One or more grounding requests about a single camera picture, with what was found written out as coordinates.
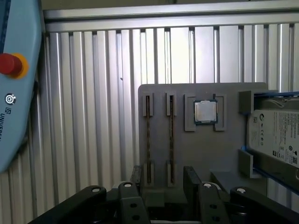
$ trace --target corrugated metal wall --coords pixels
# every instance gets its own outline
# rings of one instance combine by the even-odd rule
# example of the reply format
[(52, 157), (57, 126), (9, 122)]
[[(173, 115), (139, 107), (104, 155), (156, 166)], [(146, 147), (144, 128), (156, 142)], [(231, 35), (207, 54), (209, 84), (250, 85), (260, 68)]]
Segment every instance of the corrugated metal wall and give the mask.
[[(102, 21), (85, 21), (53, 31), (50, 24), (28, 145), (0, 175), (0, 224), (27, 223), (88, 185), (110, 189), (129, 179), (139, 160), (141, 84), (266, 82), (299, 91), (299, 23), (284, 21), (299, 22), (299, 14), (271, 18), (281, 23), (251, 25), (247, 16), (240, 25), (228, 17), (225, 26), (164, 28), (160, 19), (158, 28), (145, 20), (102, 30)], [(298, 197), (271, 180), (268, 194), (299, 211)]]

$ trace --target emergency stop button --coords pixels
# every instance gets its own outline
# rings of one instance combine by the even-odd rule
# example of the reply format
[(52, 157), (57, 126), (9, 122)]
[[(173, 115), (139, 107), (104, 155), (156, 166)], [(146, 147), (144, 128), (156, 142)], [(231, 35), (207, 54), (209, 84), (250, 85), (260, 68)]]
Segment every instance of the emergency stop button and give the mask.
[(3, 53), (0, 54), (0, 73), (9, 76), (17, 76), (21, 74), (23, 64), (17, 56)]

